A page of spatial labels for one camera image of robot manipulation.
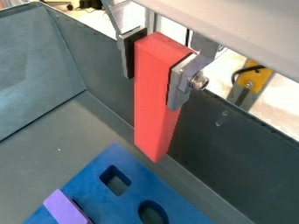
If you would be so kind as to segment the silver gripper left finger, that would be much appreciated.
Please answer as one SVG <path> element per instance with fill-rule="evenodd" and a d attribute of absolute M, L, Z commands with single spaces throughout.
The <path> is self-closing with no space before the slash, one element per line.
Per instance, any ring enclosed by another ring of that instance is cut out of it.
<path fill-rule="evenodd" d="M 132 0 L 102 0 L 116 31 L 124 76 L 135 77 L 135 42 L 147 35 L 146 9 Z"/>

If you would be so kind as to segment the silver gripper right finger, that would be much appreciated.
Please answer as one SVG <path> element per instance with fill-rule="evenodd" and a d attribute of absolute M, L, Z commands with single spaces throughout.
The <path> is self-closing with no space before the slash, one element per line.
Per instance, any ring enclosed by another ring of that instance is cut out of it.
<path fill-rule="evenodd" d="M 189 101 L 193 89 L 203 90 L 210 79 L 202 69 L 215 60 L 221 44 L 202 36 L 198 32 L 191 37 L 191 49 L 179 63 L 171 69 L 167 93 L 167 108 L 175 111 Z"/>

